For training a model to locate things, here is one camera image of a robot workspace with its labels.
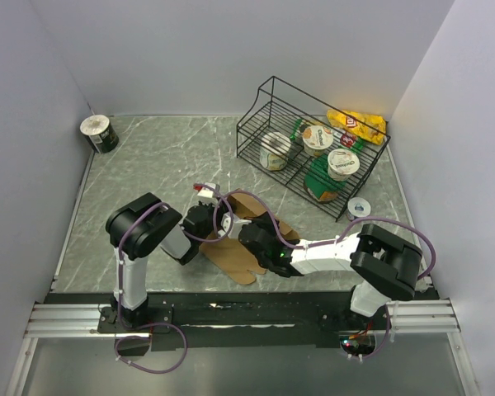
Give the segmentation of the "brown cardboard box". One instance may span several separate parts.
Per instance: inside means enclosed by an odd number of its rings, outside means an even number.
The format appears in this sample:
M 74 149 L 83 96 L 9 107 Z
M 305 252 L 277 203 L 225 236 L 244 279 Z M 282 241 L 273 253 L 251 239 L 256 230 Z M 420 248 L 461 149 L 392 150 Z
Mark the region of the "brown cardboard box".
M 232 194 L 228 202 L 240 219 L 254 218 L 266 212 L 261 203 L 245 194 Z M 238 285 L 251 285 L 256 281 L 256 275 L 266 274 L 266 269 L 259 266 L 257 259 L 237 239 L 203 243 L 200 252 Z

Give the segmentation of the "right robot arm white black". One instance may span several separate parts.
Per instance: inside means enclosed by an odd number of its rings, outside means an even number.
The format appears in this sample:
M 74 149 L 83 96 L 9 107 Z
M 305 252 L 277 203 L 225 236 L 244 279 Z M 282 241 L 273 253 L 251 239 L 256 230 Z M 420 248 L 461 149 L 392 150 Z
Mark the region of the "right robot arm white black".
M 389 301 L 410 301 L 422 260 L 422 250 L 381 228 L 365 224 L 361 231 L 333 240 L 285 240 L 269 214 L 249 220 L 237 240 L 259 266 L 282 277 L 317 272 L 355 272 L 362 282 L 353 287 L 344 308 L 346 323 L 356 329 L 369 323 Z

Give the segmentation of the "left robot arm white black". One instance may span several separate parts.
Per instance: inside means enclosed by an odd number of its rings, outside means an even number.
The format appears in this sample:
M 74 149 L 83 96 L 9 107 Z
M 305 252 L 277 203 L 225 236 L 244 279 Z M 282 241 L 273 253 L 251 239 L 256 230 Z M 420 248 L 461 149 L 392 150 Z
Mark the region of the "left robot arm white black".
M 232 213 L 231 204 L 212 197 L 208 202 L 200 199 L 182 215 L 149 192 L 111 214 L 106 221 L 116 264 L 111 307 L 123 328 L 136 332 L 149 320 L 149 255 L 161 248 L 179 264 L 187 264 L 218 232 L 224 215 Z

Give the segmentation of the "green snack package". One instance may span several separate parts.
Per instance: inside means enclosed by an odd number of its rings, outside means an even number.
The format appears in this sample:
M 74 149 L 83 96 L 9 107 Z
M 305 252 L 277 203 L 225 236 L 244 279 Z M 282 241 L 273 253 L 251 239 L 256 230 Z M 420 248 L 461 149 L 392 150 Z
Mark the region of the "green snack package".
M 314 158 L 304 177 L 305 191 L 321 204 L 335 200 L 345 184 L 344 181 L 335 181 L 328 175 L 327 154 Z

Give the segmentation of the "wrapped toilet paper roll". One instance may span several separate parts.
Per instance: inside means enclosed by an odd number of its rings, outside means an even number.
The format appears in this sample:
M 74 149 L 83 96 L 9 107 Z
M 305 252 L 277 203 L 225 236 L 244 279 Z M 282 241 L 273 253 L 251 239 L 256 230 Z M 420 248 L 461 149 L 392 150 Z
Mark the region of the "wrapped toilet paper roll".
M 262 137 L 259 162 L 268 171 L 285 168 L 291 150 L 290 139 L 279 132 L 270 132 Z

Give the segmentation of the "small blue white cup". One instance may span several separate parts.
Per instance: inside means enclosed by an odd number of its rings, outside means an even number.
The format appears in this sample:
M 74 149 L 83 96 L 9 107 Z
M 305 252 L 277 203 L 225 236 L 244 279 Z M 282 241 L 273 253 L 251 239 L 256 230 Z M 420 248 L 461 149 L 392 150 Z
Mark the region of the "small blue white cup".
M 364 198 L 353 197 L 347 202 L 346 217 L 350 221 L 368 217 L 370 213 L 370 203 Z

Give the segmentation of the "yogurt cup lower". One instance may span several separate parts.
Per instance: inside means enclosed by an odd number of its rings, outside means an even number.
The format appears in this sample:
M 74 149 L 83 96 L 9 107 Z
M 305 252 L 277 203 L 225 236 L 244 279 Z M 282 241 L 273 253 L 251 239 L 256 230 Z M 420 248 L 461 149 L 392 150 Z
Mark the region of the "yogurt cup lower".
M 348 149 L 336 148 L 328 155 L 328 175 L 336 182 L 346 181 L 360 166 L 360 159 Z

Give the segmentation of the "yogurt cup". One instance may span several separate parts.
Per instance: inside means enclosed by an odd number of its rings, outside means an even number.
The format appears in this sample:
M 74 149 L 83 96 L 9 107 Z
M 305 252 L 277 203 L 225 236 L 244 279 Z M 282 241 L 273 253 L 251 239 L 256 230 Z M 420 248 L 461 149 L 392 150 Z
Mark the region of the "yogurt cup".
M 304 151 L 312 157 L 320 157 L 333 143 L 333 130 L 326 126 L 312 125 L 302 135 Z
M 360 166 L 360 159 L 348 149 L 336 148 L 328 155 L 328 175 L 336 182 L 346 181 Z

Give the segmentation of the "yogurt cup upper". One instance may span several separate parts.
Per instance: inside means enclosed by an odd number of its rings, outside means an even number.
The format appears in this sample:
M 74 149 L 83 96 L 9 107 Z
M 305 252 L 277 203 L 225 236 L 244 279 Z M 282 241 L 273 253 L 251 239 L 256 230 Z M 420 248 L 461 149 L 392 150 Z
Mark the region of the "yogurt cup upper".
M 302 135 L 304 151 L 312 157 L 320 157 L 333 143 L 333 130 L 326 126 L 312 125 Z

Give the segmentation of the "red green snack packet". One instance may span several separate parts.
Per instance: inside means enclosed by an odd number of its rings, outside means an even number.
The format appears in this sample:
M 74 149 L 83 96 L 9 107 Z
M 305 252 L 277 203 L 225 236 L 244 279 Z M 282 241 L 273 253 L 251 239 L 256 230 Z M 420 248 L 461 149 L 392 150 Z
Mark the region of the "red green snack packet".
M 312 125 L 323 126 L 322 123 L 319 123 L 317 121 L 310 121 L 303 118 L 296 119 L 294 122 L 293 131 L 290 135 L 290 140 L 298 144 L 302 144 L 303 132 Z M 362 139 L 355 136 L 354 134 L 351 134 L 350 132 L 344 130 L 334 130 L 332 134 L 334 136 L 334 139 L 336 139 L 341 146 L 357 151 L 362 150 Z

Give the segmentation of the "black chip can white lid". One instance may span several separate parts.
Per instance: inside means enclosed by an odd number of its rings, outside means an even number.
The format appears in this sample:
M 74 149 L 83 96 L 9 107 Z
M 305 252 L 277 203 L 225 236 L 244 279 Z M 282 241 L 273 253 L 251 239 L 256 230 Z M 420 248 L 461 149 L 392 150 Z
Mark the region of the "black chip can white lid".
M 81 134 L 97 153 L 109 153 L 116 148 L 119 137 L 106 115 L 91 115 L 79 126 Z

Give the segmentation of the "yellow chips bag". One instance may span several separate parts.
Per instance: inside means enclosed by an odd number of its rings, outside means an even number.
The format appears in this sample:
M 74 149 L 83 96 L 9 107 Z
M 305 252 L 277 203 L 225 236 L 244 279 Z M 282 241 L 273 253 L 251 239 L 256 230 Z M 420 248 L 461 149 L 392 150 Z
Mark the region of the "yellow chips bag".
M 330 125 L 372 144 L 381 145 L 387 136 L 387 123 L 381 115 L 330 109 L 326 117 Z

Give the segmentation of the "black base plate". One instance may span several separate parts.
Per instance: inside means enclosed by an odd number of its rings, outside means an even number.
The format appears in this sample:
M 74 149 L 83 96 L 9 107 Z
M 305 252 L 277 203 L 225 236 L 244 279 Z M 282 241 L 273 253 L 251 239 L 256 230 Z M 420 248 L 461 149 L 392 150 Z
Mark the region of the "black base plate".
M 374 337 L 389 337 L 391 329 L 388 304 L 361 318 L 348 311 L 347 292 L 152 292 L 148 322 L 137 329 L 120 325 L 112 297 L 50 293 L 42 304 L 104 304 L 97 331 L 124 357 L 186 347 L 343 347 L 369 354 L 381 343 Z M 413 301 L 431 300 L 439 300 L 433 290 Z

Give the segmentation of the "aluminium rail frame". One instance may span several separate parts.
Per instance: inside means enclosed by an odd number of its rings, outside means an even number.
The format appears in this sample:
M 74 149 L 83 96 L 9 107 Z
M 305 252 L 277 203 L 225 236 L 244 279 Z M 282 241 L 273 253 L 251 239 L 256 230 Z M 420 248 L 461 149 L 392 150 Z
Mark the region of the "aluminium rail frame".
M 104 304 L 35 304 L 26 330 L 7 395 L 20 395 L 29 374 L 37 343 L 43 338 L 107 337 L 97 331 Z M 399 334 L 445 333 L 460 381 L 467 395 L 479 395 L 474 371 L 460 335 L 460 325 L 449 300 L 396 302 L 388 304 L 391 340 Z

